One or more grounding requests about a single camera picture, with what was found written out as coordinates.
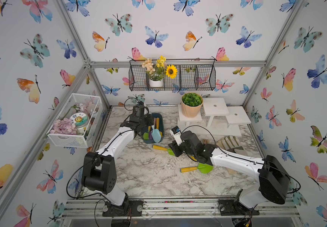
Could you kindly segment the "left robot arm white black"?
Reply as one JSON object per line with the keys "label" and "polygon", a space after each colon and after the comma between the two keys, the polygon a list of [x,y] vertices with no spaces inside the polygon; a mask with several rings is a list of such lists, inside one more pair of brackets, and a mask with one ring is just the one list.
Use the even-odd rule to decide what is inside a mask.
{"label": "left robot arm white black", "polygon": [[97,152],[89,152],[84,157],[82,185],[105,197],[112,205],[122,206],[126,201],[124,193],[117,185],[115,159],[145,127],[153,125],[153,116],[148,107],[139,101],[132,113],[121,123],[112,139]]}

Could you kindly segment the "yellow shovel orange handle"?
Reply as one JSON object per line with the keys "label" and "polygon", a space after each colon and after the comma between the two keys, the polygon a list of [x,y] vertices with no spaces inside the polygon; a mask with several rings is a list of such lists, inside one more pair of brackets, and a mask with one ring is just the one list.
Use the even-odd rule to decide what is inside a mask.
{"label": "yellow shovel orange handle", "polygon": [[160,118],[157,118],[157,120],[156,120],[156,129],[158,129],[160,131],[159,125],[160,125]]}

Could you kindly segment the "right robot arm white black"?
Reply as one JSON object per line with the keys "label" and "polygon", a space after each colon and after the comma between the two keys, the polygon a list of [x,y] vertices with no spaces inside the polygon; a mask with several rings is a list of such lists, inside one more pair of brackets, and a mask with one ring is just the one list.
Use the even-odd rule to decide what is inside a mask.
{"label": "right robot arm white black", "polygon": [[285,204],[290,176],[273,156],[263,159],[244,156],[221,149],[217,145],[203,144],[191,131],[170,130],[174,141],[169,144],[175,156],[186,154],[199,163],[198,168],[211,171],[215,166],[226,167],[256,180],[256,184],[241,189],[237,196],[240,205],[251,209],[263,202]]}

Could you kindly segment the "yellow square scoop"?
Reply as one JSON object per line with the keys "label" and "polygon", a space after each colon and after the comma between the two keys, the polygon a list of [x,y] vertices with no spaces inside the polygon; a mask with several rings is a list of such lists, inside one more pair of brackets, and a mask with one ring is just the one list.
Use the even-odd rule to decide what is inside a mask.
{"label": "yellow square scoop", "polygon": [[193,156],[191,156],[191,155],[189,155],[188,156],[192,161],[194,161],[194,162],[198,162]]}

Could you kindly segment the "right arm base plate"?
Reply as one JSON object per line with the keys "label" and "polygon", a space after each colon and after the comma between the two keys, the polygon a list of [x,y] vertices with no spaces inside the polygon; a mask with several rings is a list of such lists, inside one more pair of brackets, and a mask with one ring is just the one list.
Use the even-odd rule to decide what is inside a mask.
{"label": "right arm base plate", "polygon": [[259,211],[246,208],[234,199],[219,200],[218,209],[221,216],[258,216],[260,214]]}

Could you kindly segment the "purple shovel pink handle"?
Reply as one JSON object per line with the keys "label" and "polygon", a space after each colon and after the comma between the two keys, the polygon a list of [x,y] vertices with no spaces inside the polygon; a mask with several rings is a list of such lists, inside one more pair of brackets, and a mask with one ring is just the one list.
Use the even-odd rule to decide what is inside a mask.
{"label": "purple shovel pink handle", "polygon": [[150,133],[149,133],[150,140],[153,140],[152,132],[155,129],[155,124],[156,124],[156,118],[154,118],[153,125],[150,126],[151,127],[151,130],[150,130]]}

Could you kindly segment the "green shovel yellow handle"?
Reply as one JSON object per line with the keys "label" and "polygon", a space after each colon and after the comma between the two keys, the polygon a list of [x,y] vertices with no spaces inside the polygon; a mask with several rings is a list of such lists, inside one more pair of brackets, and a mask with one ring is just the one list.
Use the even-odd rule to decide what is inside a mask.
{"label": "green shovel yellow handle", "polygon": [[150,133],[151,127],[148,127],[147,132],[143,134],[143,140],[150,140],[149,133]]}

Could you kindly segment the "light blue shovel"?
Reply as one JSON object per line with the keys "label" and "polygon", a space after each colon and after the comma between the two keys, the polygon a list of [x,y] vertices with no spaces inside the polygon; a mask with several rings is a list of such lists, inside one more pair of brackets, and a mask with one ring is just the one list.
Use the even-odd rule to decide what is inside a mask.
{"label": "light blue shovel", "polygon": [[161,141],[161,132],[158,129],[154,129],[152,132],[153,140],[155,143],[159,143]]}

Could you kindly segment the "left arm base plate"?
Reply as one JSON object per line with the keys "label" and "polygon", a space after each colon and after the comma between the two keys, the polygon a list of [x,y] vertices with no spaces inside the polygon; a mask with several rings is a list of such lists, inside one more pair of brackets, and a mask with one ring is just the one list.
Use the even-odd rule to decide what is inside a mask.
{"label": "left arm base plate", "polygon": [[143,201],[126,200],[121,206],[113,205],[106,201],[103,207],[103,217],[141,217],[143,211]]}

